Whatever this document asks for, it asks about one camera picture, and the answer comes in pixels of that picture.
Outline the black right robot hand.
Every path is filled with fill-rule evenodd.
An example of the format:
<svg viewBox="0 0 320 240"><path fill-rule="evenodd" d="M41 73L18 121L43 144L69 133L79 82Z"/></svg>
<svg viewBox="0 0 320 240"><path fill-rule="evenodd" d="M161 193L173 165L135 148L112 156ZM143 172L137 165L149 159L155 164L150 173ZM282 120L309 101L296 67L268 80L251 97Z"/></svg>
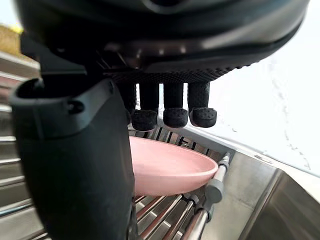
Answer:
<svg viewBox="0 0 320 240"><path fill-rule="evenodd" d="M272 55L306 0L17 0L40 77L9 97L26 184L53 240L137 237L128 125L210 128L210 82Z"/></svg>

